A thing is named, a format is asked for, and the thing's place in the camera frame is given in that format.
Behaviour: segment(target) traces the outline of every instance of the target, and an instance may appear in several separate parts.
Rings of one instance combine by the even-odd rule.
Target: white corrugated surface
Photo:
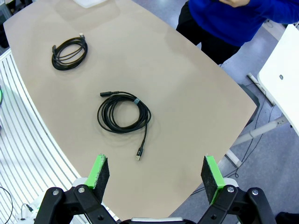
[[[33,202],[49,187],[68,190],[80,176],[39,116],[10,49],[0,57],[0,85],[0,186],[13,197],[14,211],[8,223],[16,223],[23,203]],[[1,223],[10,210],[10,198],[0,189]],[[77,219],[74,223],[85,223],[85,218]]]

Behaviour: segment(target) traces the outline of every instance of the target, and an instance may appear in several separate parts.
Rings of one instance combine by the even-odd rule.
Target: screw
[[[84,188],[79,188],[79,189],[78,189],[78,192],[79,192],[79,193],[83,193],[84,191],[85,191]]]
[[[252,190],[252,192],[251,192],[253,195],[258,195],[258,191],[257,190]]]
[[[235,191],[235,189],[233,187],[228,187],[228,192],[229,193],[233,193]]]
[[[53,191],[53,195],[58,195],[59,191],[58,190],[54,190]]]

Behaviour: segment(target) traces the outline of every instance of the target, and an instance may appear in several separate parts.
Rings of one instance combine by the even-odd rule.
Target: tabletop
[[[218,65],[181,34],[130,0],[85,9],[72,0],[39,0],[4,24],[27,90],[57,144],[81,176],[108,157],[104,202],[122,220],[167,217],[201,183],[204,155],[219,161],[256,106]],[[83,33],[86,59],[55,70],[52,46]],[[128,91],[153,115],[144,130],[113,134],[96,118],[100,92]],[[136,119],[133,104],[116,112]]]
[[[299,30],[289,25],[258,74],[270,94],[299,135]]]

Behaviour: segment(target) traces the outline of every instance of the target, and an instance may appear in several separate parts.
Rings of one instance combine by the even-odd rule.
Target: floor
[[[178,23],[180,9],[185,0],[134,0],[160,19],[175,28]],[[281,116],[281,111],[276,107],[272,108],[259,90],[246,78],[251,72],[256,76],[267,58],[277,44],[274,38],[266,29],[260,28],[255,37],[239,50],[239,52],[227,60],[221,67],[239,84],[249,85],[248,88],[258,96],[261,112],[259,117],[248,125],[243,132],[248,132],[268,123]],[[232,147],[231,150],[243,158],[249,142]],[[299,212],[299,194],[297,180],[299,173],[299,137],[289,124],[264,134],[261,139],[253,140],[249,152],[254,152],[238,170],[239,178],[236,179],[240,188],[246,190],[251,187],[260,187],[264,190],[273,213],[280,211]],[[224,157],[219,163],[223,175],[230,173],[235,167]],[[190,196],[172,216],[179,216],[198,222],[208,208],[208,202],[204,191]],[[224,224],[235,224],[235,216],[227,216]]]

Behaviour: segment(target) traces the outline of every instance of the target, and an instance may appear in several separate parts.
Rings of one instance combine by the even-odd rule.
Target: black pants
[[[192,18],[188,2],[182,7],[177,31],[195,45],[201,42],[201,50],[217,64],[222,64],[241,48],[226,43],[201,28]]]

